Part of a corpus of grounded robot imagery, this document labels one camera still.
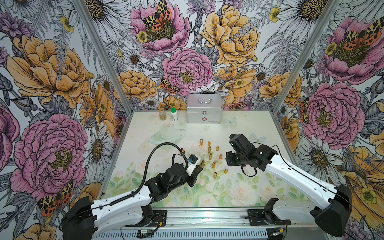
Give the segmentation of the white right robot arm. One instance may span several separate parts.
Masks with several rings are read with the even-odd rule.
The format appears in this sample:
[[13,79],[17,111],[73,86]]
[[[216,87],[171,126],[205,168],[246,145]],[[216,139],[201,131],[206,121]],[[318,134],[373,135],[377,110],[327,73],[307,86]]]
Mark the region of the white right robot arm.
[[232,134],[229,140],[234,149],[226,153],[229,167],[251,166],[256,171],[273,175],[304,194],[307,204],[288,203],[271,198],[263,209],[270,225],[278,221],[299,221],[317,225],[325,233],[342,237],[352,213],[351,190],[318,179],[283,158],[279,147],[255,147],[244,135]]

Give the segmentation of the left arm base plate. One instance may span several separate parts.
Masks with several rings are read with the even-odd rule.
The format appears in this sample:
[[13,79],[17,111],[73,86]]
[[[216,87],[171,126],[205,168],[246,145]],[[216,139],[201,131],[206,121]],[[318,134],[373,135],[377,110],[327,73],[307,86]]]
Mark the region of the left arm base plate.
[[164,227],[167,221],[167,210],[154,209],[152,214],[144,217],[138,224],[133,227]]

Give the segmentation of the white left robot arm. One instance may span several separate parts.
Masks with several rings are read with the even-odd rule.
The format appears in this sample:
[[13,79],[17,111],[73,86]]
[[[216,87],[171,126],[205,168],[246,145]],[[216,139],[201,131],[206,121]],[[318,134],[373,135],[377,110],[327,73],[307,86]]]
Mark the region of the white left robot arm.
[[165,199],[174,189],[188,184],[193,187],[203,167],[173,164],[164,173],[149,179],[142,188],[113,198],[79,199],[62,218],[61,230],[65,240],[90,240],[122,226],[146,226],[154,216],[151,205]]

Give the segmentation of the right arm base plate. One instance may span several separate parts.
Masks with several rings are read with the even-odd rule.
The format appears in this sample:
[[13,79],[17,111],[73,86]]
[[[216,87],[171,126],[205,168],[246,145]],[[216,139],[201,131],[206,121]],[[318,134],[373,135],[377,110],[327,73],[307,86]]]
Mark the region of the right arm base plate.
[[289,226],[290,220],[280,220],[273,212],[265,212],[263,209],[248,209],[248,216],[251,226]]

